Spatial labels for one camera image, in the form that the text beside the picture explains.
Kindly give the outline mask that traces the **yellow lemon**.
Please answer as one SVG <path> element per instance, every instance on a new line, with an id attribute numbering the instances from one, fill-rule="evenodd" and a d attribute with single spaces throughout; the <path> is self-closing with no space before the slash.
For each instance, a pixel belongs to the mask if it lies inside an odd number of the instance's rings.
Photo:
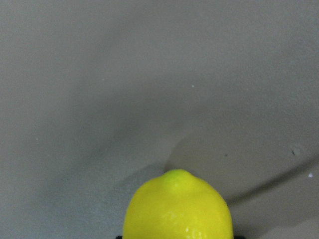
<path id="1" fill-rule="evenodd" d="M 206 181 L 174 169 L 144 183 L 124 219 L 125 239 L 232 239 L 230 210 Z"/>

